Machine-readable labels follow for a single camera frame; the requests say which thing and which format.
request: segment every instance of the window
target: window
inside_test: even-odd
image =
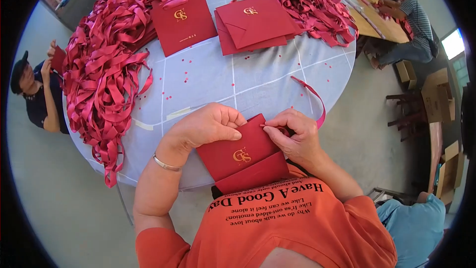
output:
[[[448,60],[455,58],[459,53],[465,50],[463,38],[461,37],[461,32],[459,29],[456,29],[453,31],[453,33],[443,39],[441,44],[445,49]]]

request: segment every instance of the hand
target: hand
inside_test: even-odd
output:
[[[246,123],[238,110],[210,103],[177,122],[160,141],[156,155],[165,164],[181,167],[193,148],[219,141],[241,139],[235,128]]]
[[[46,51],[46,55],[48,57],[52,57],[55,55],[55,49],[56,49],[56,39],[53,39],[50,43],[50,47],[48,48],[48,51]]]
[[[43,78],[43,84],[49,85],[50,84],[50,69],[51,69],[51,60],[53,57],[48,57],[44,62],[43,66],[41,67],[41,77]]]
[[[291,138],[275,128],[286,125],[296,132]],[[266,121],[263,130],[290,160],[304,168],[310,168],[322,152],[316,122],[294,109],[286,109]]]

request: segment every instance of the bracelet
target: bracelet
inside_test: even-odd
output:
[[[168,171],[173,171],[173,172],[178,172],[182,169],[182,167],[174,167],[174,166],[170,166],[170,165],[167,165],[167,164],[164,164],[163,162],[161,162],[157,156],[155,155],[155,152],[154,152],[154,156],[152,157],[155,162],[161,166],[162,168],[164,168],[165,170],[168,170]]]

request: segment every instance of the cardboard box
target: cardboard box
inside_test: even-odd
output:
[[[429,123],[440,121],[448,123],[455,120],[455,98],[451,94],[446,68],[426,77],[421,95]]]
[[[439,171],[435,195],[439,199],[446,195],[445,199],[448,199],[449,192],[461,185],[463,176],[464,155],[459,152],[459,142],[445,148],[445,154],[441,158],[444,163]]]
[[[400,81],[404,84],[408,82],[408,89],[414,89],[417,84],[417,75],[410,61],[402,60],[396,63]]]

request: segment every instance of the gold logo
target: gold logo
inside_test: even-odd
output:
[[[246,152],[246,147],[243,147],[243,149],[235,151],[235,153],[233,153],[233,159],[235,161],[244,161],[245,163],[251,161],[251,157]]]
[[[180,20],[185,20],[187,19],[187,15],[185,15],[184,9],[179,9],[178,11],[175,12],[174,17],[177,19],[177,22]]]
[[[253,7],[248,7],[248,8],[243,10],[243,13],[248,14],[248,15],[253,15],[253,14],[257,14],[258,12]]]

